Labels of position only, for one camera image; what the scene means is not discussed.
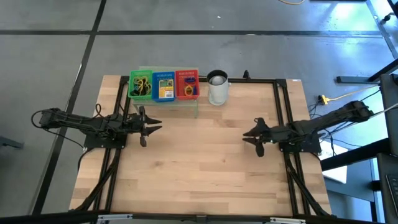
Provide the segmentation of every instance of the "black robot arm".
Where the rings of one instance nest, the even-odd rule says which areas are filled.
[[[39,121],[40,126],[38,128],[74,128],[86,134],[90,139],[97,139],[98,142],[109,143],[120,139],[120,136],[141,133],[140,144],[141,146],[146,146],[145,137],[161,128],[161,126],[146,127],[146,124],[159,124],[161,121],[149,118],[145,114],[143,106],[139,108],[139,114],[129,114],[126,119],[123,119],[123,115],[121,114],[89,118],[68,114],[58,108],[42,110],[41,113],[42,117]]]
[[[257,125],[244,133],[244,141],[254,144],[259,157],[264,155],[263,143],[289,143],[298,145],[309,139],[318,139],[318,131],[343,122],[367,121],[373,112],[362,101],[352,101],[326,115],[312,120],[294,121],[285,126],[268,127],[263,118],[256,118]]]

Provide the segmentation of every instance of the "wooden tabletop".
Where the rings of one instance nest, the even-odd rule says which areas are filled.
[[[97,101],[103,115],[113,112],[119,80],[117,75],[103,78]],[[301,81],[287,80],[287,84],[294,120],[309,119]],[[147,147],[139,145],[138,134],[129,135],[121,153],[111,211],[292,215],[278,145],[265,144],[265,156],[260,158],[253,145],[242,141],[242,133],[254,127],[254,118],[278,125],[272,85],[233,83],[223,106],[209,104],[206,83],[200,83],[200,93],[197,119],[192,108],[146,107],[151,118],[163,121],[163,128],[147,138]],[[280,97],[285,113],[282,90]],[[300,155],[307,188],[331,212],[319,160],[309,153]],[[79,206],[93,190],[103,156],[104,149],[95,149],[83,158],[70,208]],[[100,208],[104,208],[107,189]],[[299,189],[295,189],[303,212]]]

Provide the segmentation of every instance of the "metal stand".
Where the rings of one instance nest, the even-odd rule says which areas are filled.
[[[395,59],[389,65],[376,72],[371,77],[347,77],[338,76],[336,77],[337,83],[349,83],[349,84],[375,84],[382,74],[391,74],[398,69],[398,59]]]

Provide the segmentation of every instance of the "concrete floor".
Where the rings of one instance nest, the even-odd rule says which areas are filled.
[[[384,17],[389,12],[388,6],[380,1],[372,3],[378,15],[372,15],[364,2],[305,1],[299,6],[288,6],[277,0],[117,0],[107,2],[99,29],[372,31],[378,30],[373,16]],[[97,0],[4,0],[0,2],[0,29],[90,30],[99,5]],[[385,25],[394,43],[398,40],[397,24],[393,17]],[[19,151],[0,149],[0,217],[30,211],[54,136],[36,130],[29,118],[34,111],[44,108],[65,108],[87,40],[83,35],[0,35],[0,135],[25,143]],[[241,77],[243,71],[249,70],[256,78],[299,78],[303,80],[307,103],[312,104],[319,94],[334,97],[363,88],[337,85],[333,81],[336,76],[372,75],[392,60],[381,37],[97,36],[73,112],[91,116],[102,76],[128,75],[140,65],[198,67],[201,74],[218,68],[232,77]],[[370,89],[319,107],[317,113],[335,110],[374,91]],[[366,103],[374,111],[382,108],[380,95]],[[383,119],[374,118],[338,133],[335,138],[359,145],[384,138],[385,129],[372,129]],[[74,130],[68,130],[67,136],[78,142],[84,140]],[[64,142],[43,212],[68,210],[80,154],[74,143]],[[363,188],[363,182],[371,180],[370,163],[353,166],[357,167],[348,169],[349,176],[367,167],[363,176],[357,178],[358,187]],[[356,197],[366,199],[368,195]],[[339,212],[339,203],[347,205],[344,200],[338,194],[330,194],[333,213],[349,218],[349,214]]]

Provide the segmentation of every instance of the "red basket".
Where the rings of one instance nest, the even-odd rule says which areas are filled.
[[[195,78],[195,88],[196,95],[185,96],[185,84],[186,78]],[[177,70],[175,71],[175,87],[176,87],[176,96],[179,100],[195,100],[199,97],[199,77],[198,70]]]

